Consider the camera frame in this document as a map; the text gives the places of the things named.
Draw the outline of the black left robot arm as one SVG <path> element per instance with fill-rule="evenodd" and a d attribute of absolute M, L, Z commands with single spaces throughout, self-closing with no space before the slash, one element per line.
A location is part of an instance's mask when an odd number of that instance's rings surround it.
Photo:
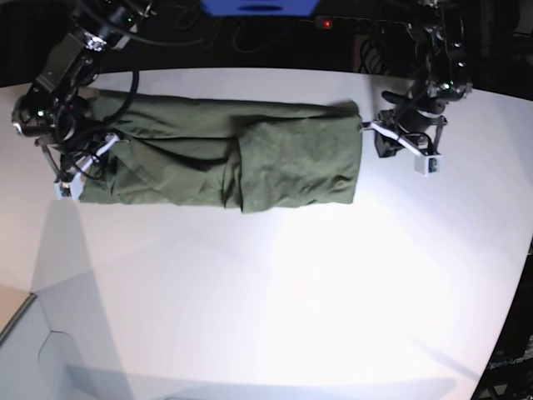
<path fill-rule="evenodd" d="M 382 92 L 393 108 L 381 110 L 362 129 L 374 132 L 379 158 L 406 149 L 414 155 L 415 170 L 429 177 L 441 170 L 438 147 L 447 125 L 446 106 L 464 99 L 472 83 L 458 2 L 419 1 L 416 11 L 417 20 L 407 26 L 415 43 L 413 83 L 405 93 Z"/>

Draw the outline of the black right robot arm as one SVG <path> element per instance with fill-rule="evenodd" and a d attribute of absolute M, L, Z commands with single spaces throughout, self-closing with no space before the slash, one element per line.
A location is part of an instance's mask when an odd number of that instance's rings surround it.
<path fill-rule="evenodd" d="M 133 70 L 121 107 L 101 121 L 94 119 L 78 91 L 97 78 L 102 58 L 130 40 L 165 48 L 182 46 L 137 33 L 139 24 L 154 12 L 151 1 L 77 2 L 72 30 L 52 49 L 27 94 L 17 100 L 12 124 L 41 148 L 54 171 L 58 198 L 77 201 L 86 181 L 103 179 L 105 155 L 119 140 L 114 125 L 138 90 L 140 73 Z"/>

